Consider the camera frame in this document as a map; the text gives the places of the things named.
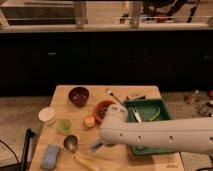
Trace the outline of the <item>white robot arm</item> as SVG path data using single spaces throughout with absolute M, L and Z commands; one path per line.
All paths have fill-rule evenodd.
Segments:
M 126 144 L 213 155 L 213 118 L 128 122 L 124 106 L 108 107 L 99 136 L 109 144 Z

